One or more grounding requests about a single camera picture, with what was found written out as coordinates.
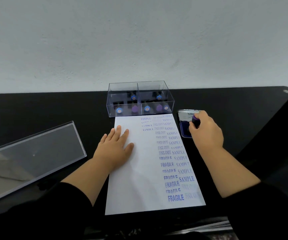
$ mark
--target white wall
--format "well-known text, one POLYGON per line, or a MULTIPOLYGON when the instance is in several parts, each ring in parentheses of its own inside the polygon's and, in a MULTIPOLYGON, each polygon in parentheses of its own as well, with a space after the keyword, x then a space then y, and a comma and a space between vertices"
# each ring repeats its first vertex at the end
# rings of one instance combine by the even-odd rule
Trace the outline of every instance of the white wall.
POLYGON ((288 86, 288 0, 0 0, 0 93, 288 86))

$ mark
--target black sleeve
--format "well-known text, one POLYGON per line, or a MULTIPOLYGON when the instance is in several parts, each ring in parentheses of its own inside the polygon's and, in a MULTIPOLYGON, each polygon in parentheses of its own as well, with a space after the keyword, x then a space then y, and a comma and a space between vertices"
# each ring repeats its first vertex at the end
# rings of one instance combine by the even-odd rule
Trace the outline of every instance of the black sleeve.
POLYGON ((224 199, 239 240, 288 239, 288 197, 259 183, 224 199))
POLYGON ((81 239, 91 214, 92 204, 82 191, 59 183, 37 201, 0 214, 0 238, 81 239))

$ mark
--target hand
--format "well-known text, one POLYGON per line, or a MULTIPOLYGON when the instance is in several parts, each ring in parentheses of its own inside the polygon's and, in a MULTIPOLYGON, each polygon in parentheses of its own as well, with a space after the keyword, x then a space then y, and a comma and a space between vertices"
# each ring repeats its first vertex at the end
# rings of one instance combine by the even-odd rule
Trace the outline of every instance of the hand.
POLYGON ((122 166, 129 159, 134 148, 134 143, 130 143, 124 149, 129 130, 126 129, 120 137, 121 130, 122 127, 118 125, 116 130, 112 128, 108 135, 103 135, 93 156, 104 161, 110 172, 122 166))
POLYGON ((194 115, 200 119, 201 124, 198 128, 190 121, 189 131, 193 141, 200 153, 223 147, 223 133, 214 120, 201 110, 194 115))

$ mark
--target white paper sheet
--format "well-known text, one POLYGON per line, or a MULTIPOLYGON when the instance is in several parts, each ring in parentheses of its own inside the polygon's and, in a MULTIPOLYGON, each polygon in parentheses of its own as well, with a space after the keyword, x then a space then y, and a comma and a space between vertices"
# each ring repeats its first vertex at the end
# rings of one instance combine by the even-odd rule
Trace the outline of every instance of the white paper sheet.
POLYGON ((115 118, 134 150, 109 176, 106 215, 204 206, 172 114, 115 118))

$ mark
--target person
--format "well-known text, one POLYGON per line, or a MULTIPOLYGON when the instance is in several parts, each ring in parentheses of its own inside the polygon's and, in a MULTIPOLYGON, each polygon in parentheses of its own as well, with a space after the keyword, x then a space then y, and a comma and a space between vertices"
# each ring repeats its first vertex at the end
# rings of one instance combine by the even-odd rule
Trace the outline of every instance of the person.
MULTIPOLYGON (((261 182, 223 148, 222 130, 205 111, 196 117, 201 124, 195 128, 190 122, 190 133, 239 240, 288 238, 288 198, 261 182)), ((0 214, 0 238, 81 239, 107 176, 128 160, 134 148, 130 143, 124 149, 129 130, 122 135, 121 131, 117 126, 105 134, 93 158, 40 199, 0 214)))

